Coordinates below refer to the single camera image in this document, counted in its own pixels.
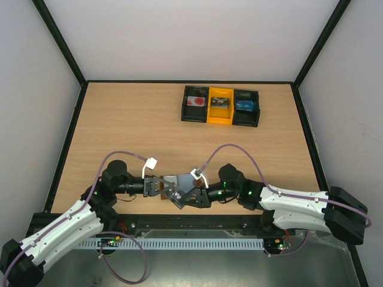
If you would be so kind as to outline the black VIP logo card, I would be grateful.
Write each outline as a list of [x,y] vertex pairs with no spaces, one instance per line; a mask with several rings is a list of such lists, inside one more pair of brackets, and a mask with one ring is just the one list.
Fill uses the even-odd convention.
[[185,194],[186,193],[178,187],[171,188],[165,192],[166,197],[179,209],[182,209],[185,206],[183,200]]

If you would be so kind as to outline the brown leather card holder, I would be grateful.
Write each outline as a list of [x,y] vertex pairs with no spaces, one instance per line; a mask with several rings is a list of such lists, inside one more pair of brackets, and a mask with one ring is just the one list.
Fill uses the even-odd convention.
[[[183,190],[185,193],[196,188],[193,184],[193,177],[189,173],[183,173],[179,175],[164,175],[161,176],[164,180],[173,182],[179,189]],[[161,196],[161,200],[168,200],[166,196]]]

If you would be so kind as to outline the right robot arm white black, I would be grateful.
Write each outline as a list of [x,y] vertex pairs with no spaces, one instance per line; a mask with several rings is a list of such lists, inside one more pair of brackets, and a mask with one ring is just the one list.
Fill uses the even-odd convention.
[[364,242],[367,207],[343,188],[313,193],[286,190],[247,179],[231,164],[221,167],[218,177],[218,183],[180,192],[175,198],[181,206],[197,208],[236,199],[245,209],[268,211],[270,214],[261,219],[262,230],[268,234],[279,229],[316,230],[352,245]]

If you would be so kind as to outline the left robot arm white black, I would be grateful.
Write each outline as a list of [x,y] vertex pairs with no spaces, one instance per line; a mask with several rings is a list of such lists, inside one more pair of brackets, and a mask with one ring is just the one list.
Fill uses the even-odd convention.
[[173,183],[164,181],[164,189],[158,189],[157,184],[162,180],[145,174],[134,177],[121,160],[102,163],[92,185],[65,213],[29,237],[19,242],[11,239],[3,245],[2,285],[37,286],[53,264],[90,237],[126,238],[126,233],[115,230],[116,195],[127,192],[154,197],[174,187]]

